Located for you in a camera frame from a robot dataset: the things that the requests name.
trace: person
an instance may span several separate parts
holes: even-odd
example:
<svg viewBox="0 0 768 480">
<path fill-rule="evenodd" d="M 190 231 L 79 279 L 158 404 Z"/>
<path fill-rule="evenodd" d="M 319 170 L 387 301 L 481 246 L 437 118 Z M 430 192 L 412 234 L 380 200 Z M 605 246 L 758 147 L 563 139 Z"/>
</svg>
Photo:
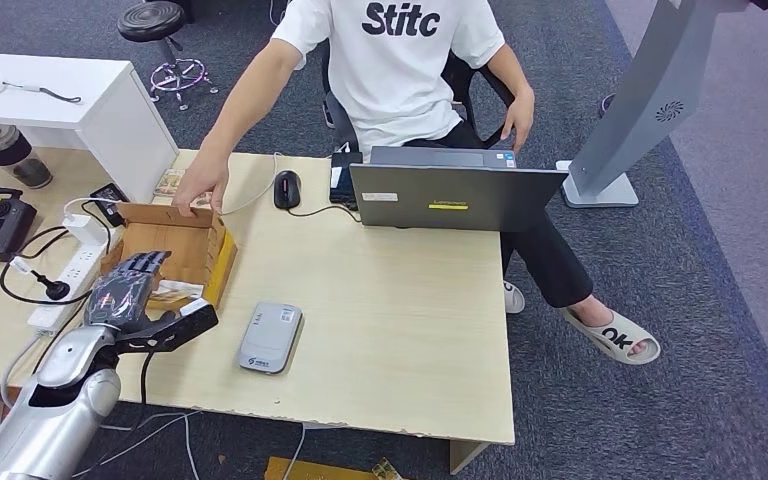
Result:
<svg viewBox="0 0 768 480">
<path fill-rule="evenodd" d="M 192 215 L 190 202 L 206 191 L 213 192 L 211 207 L 221 211 L 233 148 L 326 39 L 332 92 L 365 154 L 373 145 L 483 148 L 453 109 L 452 91 L 440 76 L 450 50 L 473 68 L 487 65 L 510 89 L 515 100 L 502 139 L 513 135 L 515 151 L 525 143 L 534 92 L 487 0 L 294 0 L 181 179 L 173 205 L 182 215 Z M 502 233 L 501 249 L 504 269 L 517 251 L 546 301 L 608 356 L 628 364 L 658 357 L 661 348 L 651 334 L 593 295 L 593 282 L 547 215 L 527 232 Z M 522 311 L 520 290 L 508 282 L 504 288 L 506 311 Z"/>
</svg>

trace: gray laptop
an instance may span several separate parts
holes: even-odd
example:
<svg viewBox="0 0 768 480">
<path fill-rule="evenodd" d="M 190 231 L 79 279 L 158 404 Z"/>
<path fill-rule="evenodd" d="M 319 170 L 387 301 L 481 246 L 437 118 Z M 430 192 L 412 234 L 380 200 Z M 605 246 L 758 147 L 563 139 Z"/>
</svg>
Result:
<svg viewBox="0 0 768 480">
<path fill-rule="evenodd" d="M 374 147 L 370 163 L 350 171 L 364 225 L 516 232 L 542 215 L 567 173 L 515 167 L 513 152 Z"/>
</svg>

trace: stool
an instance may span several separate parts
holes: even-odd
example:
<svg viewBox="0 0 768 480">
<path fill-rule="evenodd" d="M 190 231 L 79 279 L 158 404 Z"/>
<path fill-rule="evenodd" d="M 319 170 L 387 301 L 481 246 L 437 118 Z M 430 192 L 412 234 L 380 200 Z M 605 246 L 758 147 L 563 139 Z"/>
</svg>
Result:
<svg viewBox="0 0 768 480">
<path fill-rule="evenodd" d="M 172 47 L 179 52 L 183 50 L 171 35 L 180 30 L 184 23 L 186 16 L 183 8 L 166 1 L 135 5 L 126 10 L 117 22 L 119 33 L 126 40 L 157 43 L 166 61 L 151 73 L 149 95 L 151 101 L 156 102 L 160 100 L 159 93 L 174 93 L 178 99 L 178 110 L 189 108 L 181 92 L 201 82 L 210 85 L 210 93 L 219 92 L 208 78 L 203 63 L 194 58 L 178 59 L 172 52 Z"/>
</svg>

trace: robotic hand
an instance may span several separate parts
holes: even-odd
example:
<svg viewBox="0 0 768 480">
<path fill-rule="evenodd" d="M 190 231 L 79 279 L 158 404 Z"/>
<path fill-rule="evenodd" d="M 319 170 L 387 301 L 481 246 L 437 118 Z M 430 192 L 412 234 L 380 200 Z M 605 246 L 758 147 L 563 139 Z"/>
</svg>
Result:
<svg viewBox="0 0 768 480">
<path fill-rule="evenodd" d="M 219 323 L 201 299 L 181 316 L 146 316 L 155 274 L 169 255 L 134 255 L 96 281 L 82 326 L 52 347 L 0 426 L 0 480 L 71 478 L 119 400 L 119 355 L 171 352 Z"/>
</svg>

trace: slipper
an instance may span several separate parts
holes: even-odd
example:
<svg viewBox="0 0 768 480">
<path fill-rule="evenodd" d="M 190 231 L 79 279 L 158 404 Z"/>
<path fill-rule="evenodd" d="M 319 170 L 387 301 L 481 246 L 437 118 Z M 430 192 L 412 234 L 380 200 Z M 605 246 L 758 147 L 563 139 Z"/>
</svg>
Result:
<svg viewBox="0 0 768 480">
<path fill-rule="evenodd" d="M 564 319 L 589 338 L 605 355 L 628 365 L 643 365 L 661 355 L 661 344 L 655 337 L 631 320 L 611 310 L 614 319 L 601 327 L 588 327 L 572 311 L 562 308 Z M 643 341 L 643 350 L 631 353 L 632 345 Z"/>
<path fill-rule="evenodd" d="M 505 287 L 505 313 L 515 315 L 525 310 L 525 297 L 516 285 L 504 282 Z"/>
</svg>

